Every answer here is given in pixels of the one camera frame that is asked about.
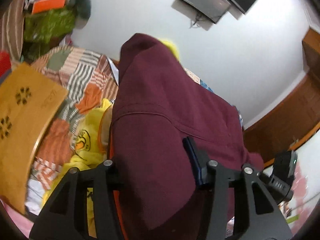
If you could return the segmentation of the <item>brown wooden door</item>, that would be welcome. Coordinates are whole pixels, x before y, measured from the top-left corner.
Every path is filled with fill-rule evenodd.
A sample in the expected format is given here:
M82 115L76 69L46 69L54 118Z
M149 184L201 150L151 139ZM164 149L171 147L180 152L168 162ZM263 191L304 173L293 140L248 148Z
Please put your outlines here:
M302 40L309 69L272 111L244 131L244 144L268 163L319 125L319 32L309 28Z

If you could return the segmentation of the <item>green patterned cloth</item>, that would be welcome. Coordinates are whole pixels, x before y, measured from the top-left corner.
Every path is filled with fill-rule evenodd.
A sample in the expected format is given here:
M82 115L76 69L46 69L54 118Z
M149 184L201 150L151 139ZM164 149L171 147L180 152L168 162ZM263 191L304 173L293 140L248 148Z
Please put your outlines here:
M37 14L26 14L23 32L23 58L32 62L58 46L75 27L73 9L53 9Z

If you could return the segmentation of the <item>maroon button-up shirt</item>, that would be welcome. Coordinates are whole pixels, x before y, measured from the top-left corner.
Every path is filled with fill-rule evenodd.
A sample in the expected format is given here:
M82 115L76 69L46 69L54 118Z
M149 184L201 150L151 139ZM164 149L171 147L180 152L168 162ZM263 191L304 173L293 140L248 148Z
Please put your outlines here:
M195 239L206 193L196 189L183 138L233 170L262 169L263 159L245 148L236 107L193 81L159 40L133 35L118 69L111 139L122 227L128 239Z

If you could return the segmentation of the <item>wooden lap desk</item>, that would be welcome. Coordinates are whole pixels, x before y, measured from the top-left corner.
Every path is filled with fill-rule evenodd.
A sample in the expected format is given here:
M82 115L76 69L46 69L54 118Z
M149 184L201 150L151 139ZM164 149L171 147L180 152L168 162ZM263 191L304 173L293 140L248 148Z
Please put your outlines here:
M37 148L67 94L26 63L1 84L1 198L21 214Z

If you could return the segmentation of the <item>pink heart wall decal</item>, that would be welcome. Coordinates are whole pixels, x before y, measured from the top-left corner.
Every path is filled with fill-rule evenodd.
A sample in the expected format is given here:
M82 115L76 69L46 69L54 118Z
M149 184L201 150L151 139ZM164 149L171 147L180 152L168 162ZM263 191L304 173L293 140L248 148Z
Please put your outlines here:
M290 208L294 221L289 224L293 234L296 234L311 215L319 200L319 183L316 178L308 176L297 163L295 181L293 183L293 198Z

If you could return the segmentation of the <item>red folded garment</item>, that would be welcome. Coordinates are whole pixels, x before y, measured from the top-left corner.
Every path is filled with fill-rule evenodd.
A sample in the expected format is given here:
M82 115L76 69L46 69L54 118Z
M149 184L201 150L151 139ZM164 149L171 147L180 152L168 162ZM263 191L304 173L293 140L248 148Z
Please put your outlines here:
M6 51L0 52L0 75L1 78L7 76L11 72L10 55Z

